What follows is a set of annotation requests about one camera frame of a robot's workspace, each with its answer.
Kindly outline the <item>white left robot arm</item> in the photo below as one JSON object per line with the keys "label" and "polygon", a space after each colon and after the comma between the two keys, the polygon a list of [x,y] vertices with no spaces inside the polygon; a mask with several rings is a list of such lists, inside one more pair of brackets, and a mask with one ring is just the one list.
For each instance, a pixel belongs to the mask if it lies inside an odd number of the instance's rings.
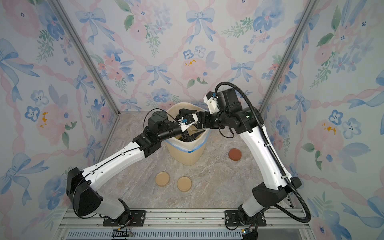
{"label": "white left robot arm", "polygon": [[70,170],[67,195],[77,217],[88,219],[101,215],[120,225],[128,223],[132,214],[127,204],[121,199],[102,196],[99,189],[122,170],[156,152],[163,141],[176,136],[187,142],[195,140],[200,133],[190,135],[188,128],[200,123],[205,114],[181,109],[173,118],[163,110],[154,109],[144,119],[143,132],[120,151],[84,170]]}

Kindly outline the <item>tan jar lid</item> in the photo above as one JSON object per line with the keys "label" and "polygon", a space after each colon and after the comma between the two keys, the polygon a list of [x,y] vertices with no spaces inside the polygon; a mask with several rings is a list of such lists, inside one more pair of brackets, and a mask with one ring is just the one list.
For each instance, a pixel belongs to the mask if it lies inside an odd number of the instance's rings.
{"label": "tan jar lid", "polygon": [[165,187],[170,182],[170,175],[167,172],[160,172],[155,177],[156,185],[159,187]]}

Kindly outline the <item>light wood jar lid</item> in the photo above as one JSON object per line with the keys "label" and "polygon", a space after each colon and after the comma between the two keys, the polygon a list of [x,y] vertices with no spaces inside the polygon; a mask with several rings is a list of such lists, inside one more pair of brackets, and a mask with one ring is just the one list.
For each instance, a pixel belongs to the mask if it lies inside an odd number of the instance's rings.
{"label": "light wood jar lid", "polygon": [[181,177],[177,182],[179,191],[186,193],[192,188],[192,181],[188,177]]}

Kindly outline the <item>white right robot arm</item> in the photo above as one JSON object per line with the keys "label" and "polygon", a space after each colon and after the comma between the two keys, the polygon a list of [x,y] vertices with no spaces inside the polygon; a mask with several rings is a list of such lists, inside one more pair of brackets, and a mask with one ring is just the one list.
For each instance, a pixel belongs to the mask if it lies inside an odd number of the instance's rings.
{"label": "white right robot arm", "polygon": [[247,95],[238,88],[209,92],[205,97],[208,111],[181,109],[177,120],[182,127],[194,125],[197,129],[230,128],[241,137],[250,149],[261,171],[263,182],[253,188],[252,196],[239,206],[243,224],[268,210],[277,207],[289,193],[299,197],[299,178],[292,177],[283,167],[273,144],[268,138],[264,121]]}

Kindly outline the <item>red jar lid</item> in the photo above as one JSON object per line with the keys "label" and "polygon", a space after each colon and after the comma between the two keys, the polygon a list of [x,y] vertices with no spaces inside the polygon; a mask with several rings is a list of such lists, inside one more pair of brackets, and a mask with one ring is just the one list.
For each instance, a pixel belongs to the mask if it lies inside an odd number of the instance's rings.
{"label": "red jar lid", "polygon": [[233,148],[230,149],[228,156],[232,161],[239,161],[242,158],[242,152],[239,149]]}

